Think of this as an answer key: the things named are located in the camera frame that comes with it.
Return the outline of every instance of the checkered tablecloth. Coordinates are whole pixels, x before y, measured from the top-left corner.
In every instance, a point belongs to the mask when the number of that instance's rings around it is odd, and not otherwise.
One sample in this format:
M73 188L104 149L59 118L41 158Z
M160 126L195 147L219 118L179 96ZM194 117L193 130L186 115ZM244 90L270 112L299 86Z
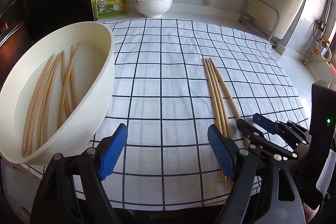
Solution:
M187 20L137 19L106 23L115 36L115 86L110 108L89 146L112 135L120 123L128 140L114 172L103 181L113 207L176 210L224 203L231 183L207 140L214 123L202 58L211 57L241 112L308 128L298 94L260 37ZM236 144L241 133L224 98ZM279 137L270 141L290 149ZM42 177L45 167L26 166ZM78 197L84 198L75 177ZM256 177L253 193L260 181Z

